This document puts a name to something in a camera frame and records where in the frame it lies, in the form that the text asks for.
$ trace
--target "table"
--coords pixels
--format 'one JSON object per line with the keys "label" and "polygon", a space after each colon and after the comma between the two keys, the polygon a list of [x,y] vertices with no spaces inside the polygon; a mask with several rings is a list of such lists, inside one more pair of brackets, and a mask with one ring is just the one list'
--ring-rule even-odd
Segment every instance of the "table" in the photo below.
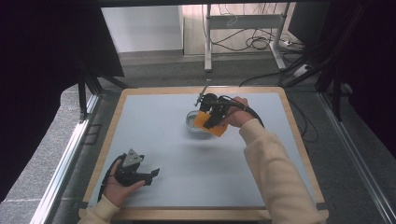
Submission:
{"label": "table", "polygon": [[[128,89],[122,92],[120,100],[118,102],[116,111],[114,113],[113,119],[111,120],[110,127],[107,131],[106,139],[101,149],[98,161],[92,173],[92,178],[89,186],[87,187],[86,194],[83,201],[89,202],[96,186],[98,180],[101,181],[100,174],[104,169],[105,161],[109,155],[109,150],[113,139],[115,138],[118,123],[122,116],[122,109],[127,100],[128,96],[138,96],[138,95],[168,95],[168,94],[196,94],[202,90],[201,87],[190,87],[190,88],[143,88],[143,89]],[[294,117],[291,113],[290,105],[288,103],[285,92],[278,87],[209,87],[206,92],[212,92],[215,94],[238,94],[243,96],[243,94],[251,93],[274,93],[278,94],[281,104],[285,110],[287,122],[290,125],[290,130],[292,138],[295,141],[298,153],[300,154],[302,165],[307,174],[307,179],[309,181],[310,187],[313,190],[314,201],[317,202],[318,209],[323,216],[327,217],[329,215],[327,209],[320,208],[324,204],[324,199],[321,194],[318,181],[316,180],[315,173],[312,169],[309,158],[306,154],[304,148],[303,140],[299,134]],[[84,209],[81,209],[79,214],[83,216]],[[152,206],[142,206],[142,207],[125,207],[120,210],[114,216],[115,219],[129,219],[129,220],[265,220],[270,219],[268,211],[264,207],[152,207]]]}

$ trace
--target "person's right hand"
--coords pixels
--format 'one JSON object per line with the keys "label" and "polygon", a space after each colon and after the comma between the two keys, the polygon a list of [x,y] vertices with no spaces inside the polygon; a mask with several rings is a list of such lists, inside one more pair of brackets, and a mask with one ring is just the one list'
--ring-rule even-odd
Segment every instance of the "person's right hand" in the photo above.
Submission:
{"label": "person's right hand", "polygon": [[[241,98],[239,96],[236,96],[233,98],[233,100],[248,106],[248,99],[246,98]],[[227,116],[221,121],[219,125],[228,123],[234,127],[240,128],[242,127],[242,125],[244,125],[247,121],[251,119],[254,119],[254,117],[250,115],[248,112],[244,111],[239,107],[231,106],[227,113]]]}

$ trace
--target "gray floor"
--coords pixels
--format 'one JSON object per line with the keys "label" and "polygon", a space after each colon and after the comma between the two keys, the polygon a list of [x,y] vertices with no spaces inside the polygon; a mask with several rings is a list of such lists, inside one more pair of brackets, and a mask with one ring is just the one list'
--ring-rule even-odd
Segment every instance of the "gray floor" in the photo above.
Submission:
{"label": "gray floor", "polygon": [[[217,56],[213,72],[209,74],[204,71],[202,57],[158,55],[146,55],[144,60],[136,60],[135,55],[122,55],[126,77],[120,80],[132,87],[202,86],[210,77],[211,85],[237,86],[245,78],[276,72],[271,55]],[[278,80],[277,76],[269,76],[247,85],[274,86]],[[292,107],[298,125],[302,131],[307,127],[303,139],[330,211],[328,223],[385,223],[313,88],[315,80],[312,77],[286,91],[290,101],[298,106]],[[81,200],[121,92],[112,83],[102,79],[101,83],[104,94],[47,223],[76,223],[78,209],[85,205]],[[396,161],[354,112],[347,97],[343,97],[341,108],[343,125],[395,207]],[[64,92],[58,115],[35,156],[1,203],[0,223],[30,222],[78,123],[78,116],[78,89],[72,87]]]}

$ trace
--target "hand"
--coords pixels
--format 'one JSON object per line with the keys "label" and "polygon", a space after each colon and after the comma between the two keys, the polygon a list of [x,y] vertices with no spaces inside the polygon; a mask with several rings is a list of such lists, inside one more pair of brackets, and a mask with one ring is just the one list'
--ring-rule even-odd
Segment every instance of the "hand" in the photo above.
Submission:
{"label": "hand", "polygon": [[[233,98],[235,101],[248,106],[248,99],[241,98],[236,96]],[[254,119],[252,115],[248,112],[242,110],[239,107],[231,106],[228,110],[227,116],[221,121],[219,125],[224,125],[225,123],[229,123],[230,125],[240,128],[244,125],[247,121]]]}
{"label": "hand", "polygon": [[130,195],[135,190],[140,189],[146,183],[146,181],[141,180],[129,187],[124,187],[122,184],[120,184],[114,177],[120,162],[121,160],[116,161],[113,168],[111,169],[104,192],[105,196],[117,207],[121,207],[128,195]]}

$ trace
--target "person's left hand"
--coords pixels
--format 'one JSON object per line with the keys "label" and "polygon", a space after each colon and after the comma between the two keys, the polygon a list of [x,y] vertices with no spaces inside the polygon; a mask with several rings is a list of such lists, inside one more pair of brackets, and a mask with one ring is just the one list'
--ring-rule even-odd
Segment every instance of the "person's left hand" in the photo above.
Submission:
{"label": "person's left hand", "polygon": [[121,160],[116,161],[113,168],[111,169],[104,192],[105,196],[117,207],[122,206],[128,195],[146,184],[146,181],[144,180],[136,182],[129,187],[124,187],[122,184],[120,184],[114,177],[120,162]]}

